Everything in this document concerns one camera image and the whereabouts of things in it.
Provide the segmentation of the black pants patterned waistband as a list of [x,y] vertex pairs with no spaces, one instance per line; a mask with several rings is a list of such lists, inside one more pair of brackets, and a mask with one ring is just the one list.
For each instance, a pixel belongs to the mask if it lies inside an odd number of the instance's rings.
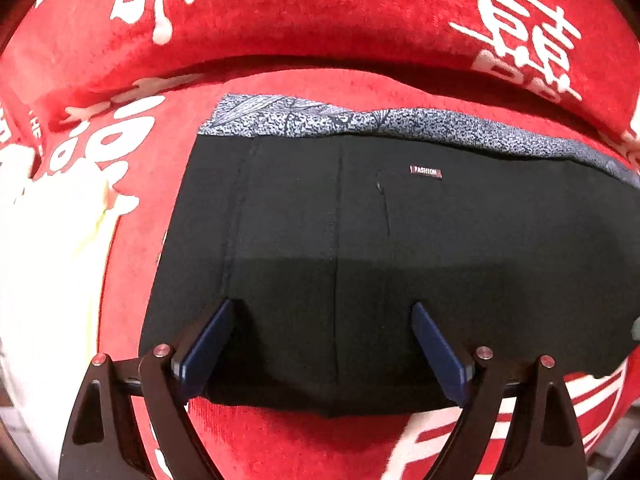
[[411,333],[612,373],[639,315],[639,177],[471,115],[229,94],[198,128],[140,348],[238,316],[205,394],[332,414],[439,408]]

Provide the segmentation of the red sofa seat cushion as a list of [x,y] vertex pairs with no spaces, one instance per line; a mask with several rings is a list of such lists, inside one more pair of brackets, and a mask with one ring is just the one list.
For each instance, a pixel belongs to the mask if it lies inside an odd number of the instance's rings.
[[[85,125],[50,136],[39,177],[54,162],[94,160],[131,203],[99,266],[98,331],[90,346],[115,358],[137,350],[160,250],[198,126],[229,93],[288,94],[357,112],[420,107],[450,110],[536,134],[591,142],[581,126],[541,108],[439,96],[353,70],[284,70],[210,84],[163,84],[140,100],[121,99]],[[266,408],[194,401],[189,412],[206,448],[239,479],[415,479],[444,445],[455,408],[412,415],[329,419]]]

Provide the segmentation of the red sofa back cushion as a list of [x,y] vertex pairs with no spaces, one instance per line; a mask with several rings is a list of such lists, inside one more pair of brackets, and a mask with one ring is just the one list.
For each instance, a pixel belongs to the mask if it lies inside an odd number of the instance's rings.
[[611,0],[38,0],[1,75],[71,124],[138,79],[240,56],[477,70],[614,136],[638,114],[639,44]]

